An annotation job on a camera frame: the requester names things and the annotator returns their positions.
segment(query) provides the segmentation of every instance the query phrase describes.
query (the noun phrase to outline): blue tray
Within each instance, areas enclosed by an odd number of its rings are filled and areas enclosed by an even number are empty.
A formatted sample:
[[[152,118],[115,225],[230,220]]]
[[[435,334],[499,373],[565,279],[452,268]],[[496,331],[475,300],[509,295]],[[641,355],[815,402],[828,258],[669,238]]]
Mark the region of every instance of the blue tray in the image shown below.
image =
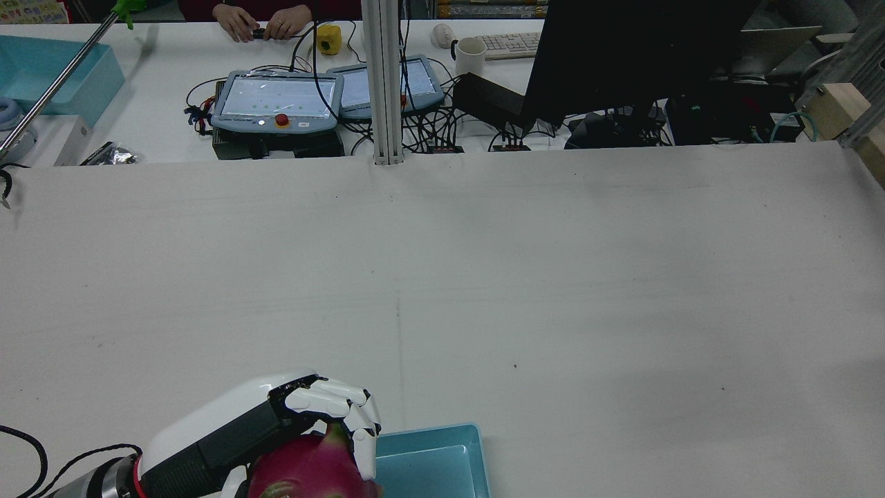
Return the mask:
[[[384,498],[489,498],[476,424],[382,432],[375,455]]]
[[[15,99],[26,113],[82,47],[78,42],[0,35],[0,97]],[[99,43],[42,113],[79,114],[95,126],[124,81],[113,50]]]

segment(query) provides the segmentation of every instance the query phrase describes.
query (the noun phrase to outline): white tabletop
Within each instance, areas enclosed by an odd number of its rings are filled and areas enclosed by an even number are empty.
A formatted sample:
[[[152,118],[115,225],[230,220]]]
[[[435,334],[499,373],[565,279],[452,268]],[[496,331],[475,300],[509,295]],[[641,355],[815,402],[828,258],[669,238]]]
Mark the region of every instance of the white tabletop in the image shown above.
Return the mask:
[[[885,495],[885,192],[836,143],[13,173],[0,418],[50,475],[311,366],[477,423],[497,498]]]
[[[407,52],[424,54],[446,65],[454,73],[454,62],[448,50],[430,42],[430,31],[439,21],[414,20],[408,24]],[[498,32],[513,33],[540,31],[539,19],[514,20],[456,20],[446,21],[457,36]],[[337,22],[346,41],[354,27],[349,22]],[[358,22],[352,45],[366,60],[362,45],[362,23]],[[0,35],[33,36],[85,42],[97,25],[29,25],[0,26]],[[210,136],[199,136],[188,124],[183,112],[185,96],[200,82],[224,78],[231,71],[247,70],[262,65],[288,66],[295,41],[255,41],[234,43],[217,23],[140,23],[130,31],[124,24],[116,24],[102,38],[113,48],[126,82],[105,109],[94,126],[94,134],[87,151],[92,152],[107,141],[135,152],[141,162],[182,162],[215,160]],[[305,41],[298,54],[307,56],[310,41]],[[358,59],[342,47],[334,56],[318,55],[318,69],[357,64]],[[449,80],[445,70],[431,63],[440,82]],[[493,82],[519,93],[524,93],[531,72],[532,59],[489,61],[484,76]],[[191,104],[199,105],[215,93],[214,85],[197,89]],[[464,123],[459,134],[461,144],[468,151],[485,151],[496,133],[478,122]],[[562,148],[567,135],[549,140],[545,136],[531,136],[527,144],[535,149]],[[343,132],[346,152],[356,142],[356,136]],[[371,155],[371,144],[363,144],[357,154]]]

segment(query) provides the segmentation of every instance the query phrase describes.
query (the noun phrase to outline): white mug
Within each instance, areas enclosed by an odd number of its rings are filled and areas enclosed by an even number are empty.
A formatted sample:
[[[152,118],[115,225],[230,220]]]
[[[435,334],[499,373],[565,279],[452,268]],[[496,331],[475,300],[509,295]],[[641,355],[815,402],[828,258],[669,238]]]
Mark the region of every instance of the white mug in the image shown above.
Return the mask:
[[[482,76],[486,63],[486,43],[475,36],[452,40],[451,57],[455,59],[455,74],[473,73]]]

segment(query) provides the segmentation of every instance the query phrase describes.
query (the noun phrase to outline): dragon fruit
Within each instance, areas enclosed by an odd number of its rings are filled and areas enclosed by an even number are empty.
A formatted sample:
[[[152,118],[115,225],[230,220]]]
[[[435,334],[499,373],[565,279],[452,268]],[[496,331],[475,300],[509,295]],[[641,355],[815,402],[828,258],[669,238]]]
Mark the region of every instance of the dragon fruit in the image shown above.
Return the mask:
[[[247,498],[382,498],[381,485],[364,481],[340,424],[326,435],[305,434],[260,456]]]

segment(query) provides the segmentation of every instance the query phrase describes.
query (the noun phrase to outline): robotic hand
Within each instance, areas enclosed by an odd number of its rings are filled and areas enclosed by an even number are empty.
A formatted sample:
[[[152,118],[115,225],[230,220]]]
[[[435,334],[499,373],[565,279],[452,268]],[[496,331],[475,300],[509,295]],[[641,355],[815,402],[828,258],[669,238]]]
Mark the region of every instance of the robotic hand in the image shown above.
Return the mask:
[[[314,370],[252,379],[159,433],[143,455],[110,460],[48,498],[197,498],[236,494],[244,466],[310,430],[342,423],[363,479],[375,477],[378,411],[365,389]]]

